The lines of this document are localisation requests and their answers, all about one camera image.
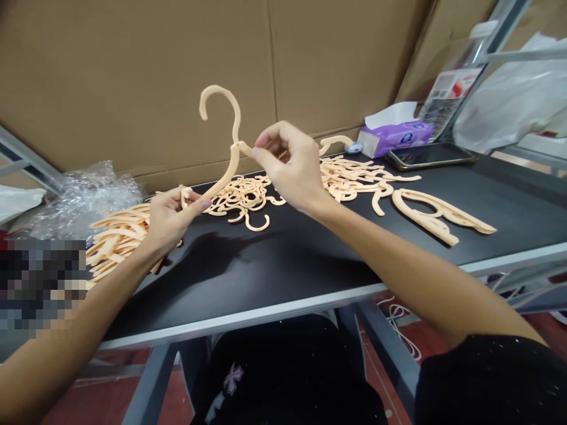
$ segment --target tissue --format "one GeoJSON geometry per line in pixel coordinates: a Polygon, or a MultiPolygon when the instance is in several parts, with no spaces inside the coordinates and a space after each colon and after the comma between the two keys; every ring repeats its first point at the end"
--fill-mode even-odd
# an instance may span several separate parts
{"type": "Polygon", "coordinates": [[[380,158],[392,149],[425,145],[435,126],[413,117],[417,102],[395,103],[365,118],[357,143],[362,153],[370,158],[380,158]]]}

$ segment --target bubble wrap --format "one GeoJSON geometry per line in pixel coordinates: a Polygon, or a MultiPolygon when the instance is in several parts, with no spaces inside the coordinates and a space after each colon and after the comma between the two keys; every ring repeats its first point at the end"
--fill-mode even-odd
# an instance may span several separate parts
{"type": "Polygon", "coordinates": [[[90,224],[108,214],[142,203],[143,193],[131,175],[117,177],[112,161],[62,174],[63,193],[31,217],[28,232],[17,238],[86,240],[104,229],[90,224]]]}

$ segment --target cardboard wall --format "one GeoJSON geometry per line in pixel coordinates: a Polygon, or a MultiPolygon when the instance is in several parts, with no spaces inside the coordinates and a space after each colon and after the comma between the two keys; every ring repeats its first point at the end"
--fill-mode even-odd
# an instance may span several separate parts
{"type": "Polygon", "coordinates": [[[276,120],[264,0],[3,5],[0,122],[61,171],[111,159],[137,176],[228,160],[229,102],[212,97],[208,122],[198,114],[210,84],[238,98],[243,140],[276,120]]]}
{"type": "MultiPolygon", "coordinates": [[[[233,112],[212,97],[201,121],[206,86],[234,93],[249,144],[281,119],[355,138],[366,115],[425,99],[496,1],[4,0],[0,123],[60,171],[111,159],[148,191],[208,182],[226,169],[233,112]]],[[[561,4],[534,0],[525,28],[561,32],[539,18],[561,4]]],[[[258,168],[245,158],[239,172],[258,168]]]]}
{"type": "Polygon", "coordinates": [[[392,104],[431,3],[270,2],[278,119],[318,134],[392,104]]]}

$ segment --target table edge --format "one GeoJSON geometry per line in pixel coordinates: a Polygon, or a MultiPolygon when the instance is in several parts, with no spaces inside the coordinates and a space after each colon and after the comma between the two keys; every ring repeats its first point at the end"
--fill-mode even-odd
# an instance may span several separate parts
{"type": "MultiPolygon", "coordinates": [[[[520,267],[529,267],[541,261],[557,261],[565,258],[567,258],[567,242],[477,261],[460,266],[460,268],[475,277],[481,277],[497,272],[509,272],[520,267]]],[[[232,331],[247,326],[260,325],[262,323],[344,306],[386,289],[385,284],[375,283],[373,285],[261,307],[203,321],[186,323],[184,325],[172,326],[157,331],[111,339],[110,341],[104,341],[99,349],[147,348],[160,344],[198,338],[199,336],[232,331]]]]}

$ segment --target table surface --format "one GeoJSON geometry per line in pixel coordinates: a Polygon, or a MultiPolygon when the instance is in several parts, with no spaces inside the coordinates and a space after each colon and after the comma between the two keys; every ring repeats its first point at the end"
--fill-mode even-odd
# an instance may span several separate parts
{"type": "MultiPolygon", "coordinates": [[[[362,154],[348,158],[368,160],[362,154]]],[[[381,160],[376,163],[401,174],[381,160]]],[[[384,217],[372,210],[372,193],[359,194],[344,205],[459,266],[567,241],[565,180],[482,155],[476,164],[403,175],[422,179],[393,182],[395,189],[436,196],[498,232],[488,236],[447,222],[460,239],[456,246],[448,247],[401,214],[391,197],[380,201],[384,217]]],[[[196,190],[204,192],[209,186],[196,190]]],[[[417,202],[406,202],[418,210],[429,210],[417,202]]],[[[265,214],[270,216],[270,226],[258,233],[248,230],[243,220],[237,224],[226,221],[237,216],[237,211],[225,217],[197,217],[183,246],[169,255],[159,275],[149,275],[142,282],[105,341],[380,282],[349,247],[290,205],[268,203],[251,213],[252,225],[263,225],[265,214]]]]}

